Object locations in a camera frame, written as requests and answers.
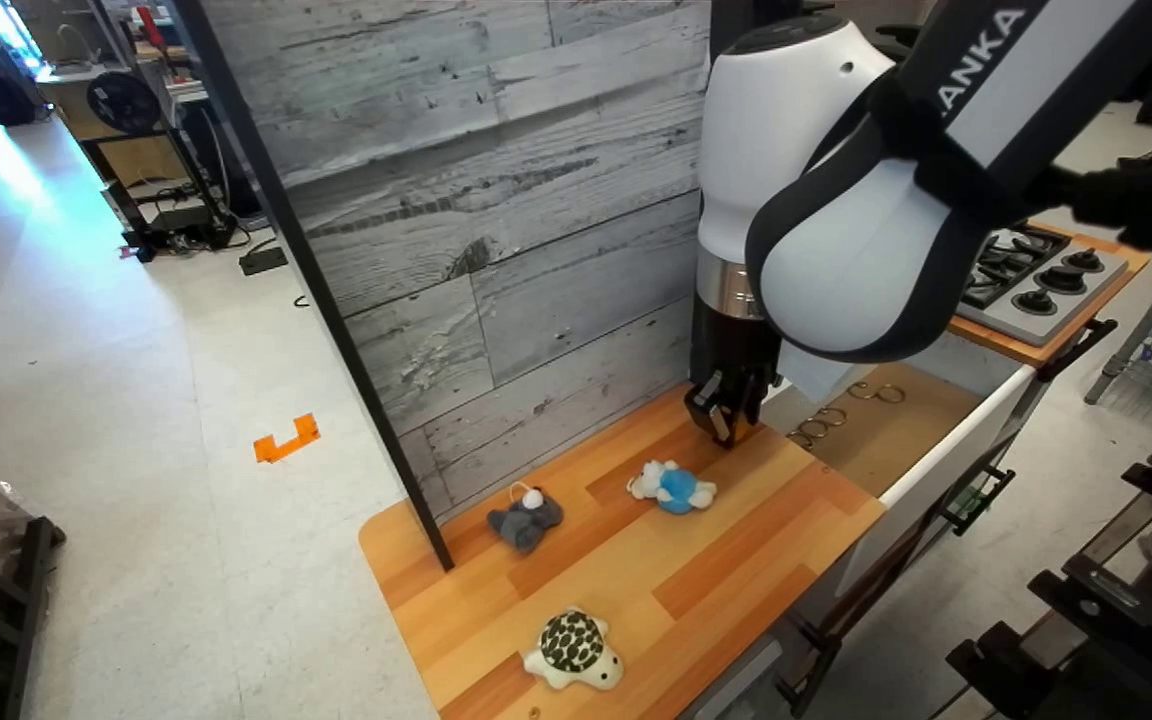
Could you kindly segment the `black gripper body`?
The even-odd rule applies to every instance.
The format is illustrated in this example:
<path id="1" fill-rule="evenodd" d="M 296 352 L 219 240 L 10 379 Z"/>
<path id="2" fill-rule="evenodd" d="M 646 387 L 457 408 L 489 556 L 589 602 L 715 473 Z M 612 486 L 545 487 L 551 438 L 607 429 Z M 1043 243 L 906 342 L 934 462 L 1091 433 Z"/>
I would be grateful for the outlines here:
<path id="1" fill-rule="evenodd" d="M 782 336 L 765 319 L 741 319 L 691 303 L 691 384 L 715 379 L 715 402 L 737 408 L 743 376 L 775 379 Z"/>

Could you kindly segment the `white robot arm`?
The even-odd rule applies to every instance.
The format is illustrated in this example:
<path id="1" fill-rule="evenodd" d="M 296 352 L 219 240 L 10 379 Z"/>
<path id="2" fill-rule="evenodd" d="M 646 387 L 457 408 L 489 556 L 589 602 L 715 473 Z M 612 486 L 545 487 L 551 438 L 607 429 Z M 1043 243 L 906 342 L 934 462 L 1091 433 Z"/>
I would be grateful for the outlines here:
<path id="1" fill-rule="evenodd" d="M 784 352 L 926 352 L 984 236 L 1034 212 L 1066 208 L 1152 249 L 1152 162 L 1062 165 L 1116 99 L 1152 99 L 1152 0 L 937 0 L 879 32 L 833 0 L 719 0 L 691 421 L 737 442 Z"/>

